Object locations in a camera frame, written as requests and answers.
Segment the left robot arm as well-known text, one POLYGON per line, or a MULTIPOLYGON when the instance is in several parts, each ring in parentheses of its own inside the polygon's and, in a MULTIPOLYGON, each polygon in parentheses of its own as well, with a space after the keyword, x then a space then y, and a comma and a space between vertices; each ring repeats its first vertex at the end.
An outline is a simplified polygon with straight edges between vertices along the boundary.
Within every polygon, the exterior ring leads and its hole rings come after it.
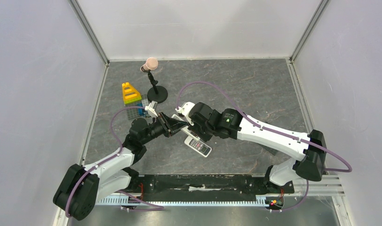
POLYGON ((116 151, 94 163, 69 167, 53 197, 53 204, 64 210, 67 217, 83 220, 106 196, 122 189, 136 191, 139 179, 130 166, 146 153, 145 144, 161 135, 172 137, 187 126, 189 122, 164 113, 158 113, 152 123, 143 118, 133 120, 129 133, 116 151))

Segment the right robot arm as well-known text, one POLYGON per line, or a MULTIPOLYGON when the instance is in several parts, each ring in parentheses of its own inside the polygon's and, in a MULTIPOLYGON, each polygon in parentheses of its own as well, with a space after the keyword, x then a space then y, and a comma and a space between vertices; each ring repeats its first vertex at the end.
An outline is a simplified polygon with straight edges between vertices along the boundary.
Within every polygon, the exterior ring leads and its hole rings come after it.
POLYGON ((258 143, 288 155, 287 161, 268 167, 263 186, 269 192, 277 191, 294 179, 319 182, 323 177, 325 140, 318 130, 308 134, 282 129, 236 109, 226 108, 219 112, 202 102, 186 102, 178 112, 190 123, 189 129, 204 142, 212 137, 232 138, 258 143))

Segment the long white remote control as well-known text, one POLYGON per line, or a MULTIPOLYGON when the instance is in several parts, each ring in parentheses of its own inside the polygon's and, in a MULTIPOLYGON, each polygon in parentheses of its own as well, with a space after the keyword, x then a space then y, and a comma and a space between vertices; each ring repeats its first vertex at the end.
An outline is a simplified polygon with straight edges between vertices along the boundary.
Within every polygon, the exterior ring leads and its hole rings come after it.
MULTIPOLYGON (((186 122, 185 120, 183 120, 180 116, 178 116, 177 114, 173 114, 171 116, 171 118, 173 119, 176 119, 176 120, 179 120, 179 121, 184 121, 186 122)), ((194 132, 192 132, 191 130, 189 130, 189 127, 188 126, 185 126, 181 129, 184 133, 186 133, 188 136, 192 137, 193 139, 199 141, 200 140, 200 137, 198 137, 197 134, 195 134, 194 132)))

